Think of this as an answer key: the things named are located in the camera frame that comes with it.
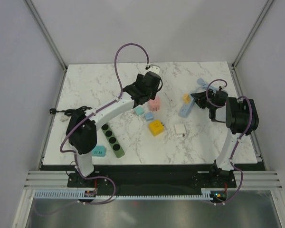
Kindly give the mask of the light blue power strip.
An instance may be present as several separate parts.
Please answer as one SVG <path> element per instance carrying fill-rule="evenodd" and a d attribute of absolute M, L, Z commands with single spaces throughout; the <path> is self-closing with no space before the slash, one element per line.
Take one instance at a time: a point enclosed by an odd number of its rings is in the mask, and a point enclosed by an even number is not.
<path fill-rule="evenodd" d="M 188 104 L 183 104 L 180 111 L 179 116 L 182 118 L 188 117 L 189 113 L 191 112 L 193 105 L 195 104 L 195 99 L 190 96 L 190 101 Z"/>

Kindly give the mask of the small yellow plug adapter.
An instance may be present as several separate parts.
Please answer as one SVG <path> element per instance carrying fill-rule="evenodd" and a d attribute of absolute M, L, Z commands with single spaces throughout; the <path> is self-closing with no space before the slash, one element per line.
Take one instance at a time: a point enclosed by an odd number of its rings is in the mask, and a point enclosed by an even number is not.
<path fill-rule="evenodd" d="M 190 101 L 191 101 L 191 98 L 190 98 L 189 94 L 184 94 L 182 99 L 183 99 L 185 104 L 189 104 Z"/>

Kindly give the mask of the pink cube plug adapter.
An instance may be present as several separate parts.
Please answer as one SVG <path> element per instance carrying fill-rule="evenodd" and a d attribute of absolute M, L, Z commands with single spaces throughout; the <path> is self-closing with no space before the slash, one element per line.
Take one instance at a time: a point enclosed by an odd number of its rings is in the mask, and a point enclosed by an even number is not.
<path fill-rule="evenodd" d="M 160 98 L 157 96 L 154 100 L 150 99 L 148 101 L 148 109 L 152 112 L 157 112 L 160 110 L 161 101 Z"/>

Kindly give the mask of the teal plug adapter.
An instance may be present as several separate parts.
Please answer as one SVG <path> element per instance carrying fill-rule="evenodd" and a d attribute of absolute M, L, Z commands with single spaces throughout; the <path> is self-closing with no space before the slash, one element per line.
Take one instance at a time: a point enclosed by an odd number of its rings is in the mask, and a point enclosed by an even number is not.
<path fill-rule="evenodd" d="M 134 108 L 134 111 L 135 111 L 137 116 L 144 114 L 144 109 L 142 106 L 138 106 L 138 107 Z"/>

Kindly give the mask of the white USB charger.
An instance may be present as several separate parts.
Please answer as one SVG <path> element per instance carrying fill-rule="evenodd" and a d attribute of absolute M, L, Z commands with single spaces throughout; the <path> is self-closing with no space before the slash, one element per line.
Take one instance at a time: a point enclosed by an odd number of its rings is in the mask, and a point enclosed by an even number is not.
<path fill-rule="evenodd" d="M 174 130 L 175 130 L 176 136 L 183 137 L 186 134 L 186 128 L 183 123 L 175 124 Z"/>

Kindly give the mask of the yellow cube plug adapter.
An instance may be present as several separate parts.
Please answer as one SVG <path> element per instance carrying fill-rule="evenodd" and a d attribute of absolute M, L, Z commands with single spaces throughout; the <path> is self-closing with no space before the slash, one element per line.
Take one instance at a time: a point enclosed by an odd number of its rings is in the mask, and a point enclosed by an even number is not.
<path fill-rule="evenodd" d="M 164 131 L 164 125 L 160 120 L 155 120 L 149 123 L 148 128 L 153 136 L 157 136 Z"/>

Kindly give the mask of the green power strip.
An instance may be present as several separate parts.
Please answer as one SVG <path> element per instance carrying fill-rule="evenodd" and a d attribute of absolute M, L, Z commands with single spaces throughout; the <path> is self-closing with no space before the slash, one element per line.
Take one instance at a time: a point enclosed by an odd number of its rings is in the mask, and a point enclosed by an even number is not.
<path fill-rule="evenodd" d="M 121 147 L 120 143 L 118 142 L 114 132 L 112 131 L 110 125 L 108 123 L 105 123 L 101 127 L 102 132 L 104 133 L 107 141 L 109 142 L 116 158 L 121 158 L 125 155 L 125 152 L 123 148 Z"/>

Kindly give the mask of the teal USB power strip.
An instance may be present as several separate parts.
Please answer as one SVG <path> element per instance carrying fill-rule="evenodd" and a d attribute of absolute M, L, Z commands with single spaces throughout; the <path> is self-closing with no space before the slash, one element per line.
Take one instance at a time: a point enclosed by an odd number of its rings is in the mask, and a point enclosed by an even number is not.
<path fill-rule="evenodd" d="M 97 145 L 92 150 L 92 156 L 93 157 L 105 157 L 106 156 L 106 148 L 102 145 Z"/>

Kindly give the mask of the light blue plug adapter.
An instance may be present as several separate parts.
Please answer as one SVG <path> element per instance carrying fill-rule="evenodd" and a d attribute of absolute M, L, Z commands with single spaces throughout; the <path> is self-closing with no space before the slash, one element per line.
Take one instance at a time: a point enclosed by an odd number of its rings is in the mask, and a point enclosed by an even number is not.
<path fill-rule="evenodd" d="M 145 114 L 144 114 L 144 117 L 145 117 L 145 120 L 146 120 L 146 121 L 151 121 L 151 120 L 154 119 L 154 115 L 153 115 L 152 112 L 145 113 Z"/>

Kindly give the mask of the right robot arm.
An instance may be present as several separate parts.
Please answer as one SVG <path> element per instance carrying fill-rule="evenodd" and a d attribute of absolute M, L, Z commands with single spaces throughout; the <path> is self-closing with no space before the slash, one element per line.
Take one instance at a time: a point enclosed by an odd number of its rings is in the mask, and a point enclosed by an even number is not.
<path fill-rule="evenodd" d="M 252 99 L 243 100 L 229 97 L 222 90 L 214 92 L 211 89 L 191 95 L 201 109 L 209 110 L 209 118 L 213 122 L 226 125 L 228 133 L 222 151 L 214 160 L 209 173 L 201 176 L 211 187 L 223 188 L 224 186 L 234 188 L 234 159 L 244 140 L 258 128 L 259 118 L 255 103 Z M 225 120 L 216 119 L 216 111 L 225 108 Z"/>

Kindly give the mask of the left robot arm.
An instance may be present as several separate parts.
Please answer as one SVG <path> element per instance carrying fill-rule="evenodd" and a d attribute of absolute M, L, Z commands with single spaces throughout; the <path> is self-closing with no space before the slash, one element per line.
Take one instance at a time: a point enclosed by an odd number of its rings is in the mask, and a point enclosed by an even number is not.
<path fill-rule="evenodd" d="M 83 186 L 89 187 L 95 181 L 91 152 L 97 145 L 97 131 L 118 115 L 155 99 L 161 88 L 160 69 L 155 67 L 149 69 L 145 75 L 138 74 L 136 81 L 123 88 L 122 93 L 114 100 L 91 113 L 75 111 L 72 114 L 60 151 L 64 152 L 66 141 L 75 147 L 71 152 L 75 155 L 76 169 L 80 173 L 78 181 Z"/>

